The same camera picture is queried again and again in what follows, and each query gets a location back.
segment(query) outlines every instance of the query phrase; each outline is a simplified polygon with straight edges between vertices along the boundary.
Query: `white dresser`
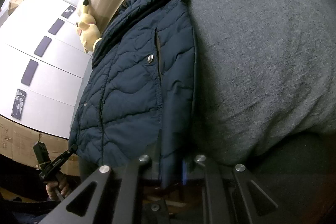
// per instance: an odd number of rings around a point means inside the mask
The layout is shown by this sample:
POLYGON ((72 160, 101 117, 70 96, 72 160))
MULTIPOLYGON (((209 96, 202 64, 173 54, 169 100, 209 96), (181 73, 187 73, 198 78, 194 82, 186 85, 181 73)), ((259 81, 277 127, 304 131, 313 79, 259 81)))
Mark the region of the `white dresser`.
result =
POLYGON ((68 18, 62 16, 68 8, 74 10, 62 0, 25 0, 0 28, 0 114, 63 138, 69 137, 92 54, 84 53, 75 32, 76 11, 68 18), (55 22, 61 27, 51 34, 55 22), (21 101, 17 89, 26 92, 21 101), (13 108, 22 102, 22 108, 13 108))

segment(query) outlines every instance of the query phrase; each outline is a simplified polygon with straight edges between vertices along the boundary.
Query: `jacket pocket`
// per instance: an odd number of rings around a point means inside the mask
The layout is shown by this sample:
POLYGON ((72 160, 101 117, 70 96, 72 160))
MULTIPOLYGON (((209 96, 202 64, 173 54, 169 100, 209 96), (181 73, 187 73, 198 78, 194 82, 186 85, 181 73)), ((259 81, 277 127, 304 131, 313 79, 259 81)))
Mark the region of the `jacket pocket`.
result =
POLYGON ((160 83, 162 83, 162 78, 163 78, 163 64, 162 64, 162 59, 161 59, 161 44, 160 44, 160 38, 159 38, 159 34, 158 34, 157 29, 155 29, 154 42, 155 42, 156 57, 157 57, 157 73, 159 74, 159 77, 160 77, 160 83))

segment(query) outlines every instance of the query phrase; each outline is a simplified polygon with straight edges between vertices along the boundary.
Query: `plush dog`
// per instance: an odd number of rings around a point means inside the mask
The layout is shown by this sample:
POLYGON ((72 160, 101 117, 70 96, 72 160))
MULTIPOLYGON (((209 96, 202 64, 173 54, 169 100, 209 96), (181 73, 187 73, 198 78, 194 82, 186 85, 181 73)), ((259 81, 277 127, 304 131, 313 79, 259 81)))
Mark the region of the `plush dog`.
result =
POLYGON ((88 14, 89 0, 83 1, 81 10, 81 16, 76 24, 76 32, 80 36, 84 52, 94 52, 97 42, 102 38, 100 37, 100 31, 96 25, 94 17, 88 14))

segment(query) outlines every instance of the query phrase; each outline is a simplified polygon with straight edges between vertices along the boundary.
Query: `blue quilted jacket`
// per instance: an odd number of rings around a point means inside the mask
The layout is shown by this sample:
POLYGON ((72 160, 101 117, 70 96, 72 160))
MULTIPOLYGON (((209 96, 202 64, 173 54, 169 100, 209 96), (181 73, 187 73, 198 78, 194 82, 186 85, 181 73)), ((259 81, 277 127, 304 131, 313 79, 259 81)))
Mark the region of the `blue quilted jacket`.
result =
POLYGON ((128 0, 96 45, 69 145, 97 165, 125 165, 161 134, 163 185, 178 172, 194 102, 187 0, 128 0))

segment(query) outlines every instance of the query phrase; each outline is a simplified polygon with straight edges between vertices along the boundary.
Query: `snap button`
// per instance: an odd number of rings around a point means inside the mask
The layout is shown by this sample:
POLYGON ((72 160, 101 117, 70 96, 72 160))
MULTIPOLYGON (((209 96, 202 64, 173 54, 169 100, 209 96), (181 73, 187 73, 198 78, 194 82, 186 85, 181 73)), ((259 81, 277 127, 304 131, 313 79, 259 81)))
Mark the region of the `snap button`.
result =
POLYGON ((154 57, 154 55, 153 55, 153 54, 150 54, 150 55, 148 56, 148 58, 147 58, 147 62, 148 62, 148 63, 152 63, 152 61, 153 61, 153 57, 154 57))

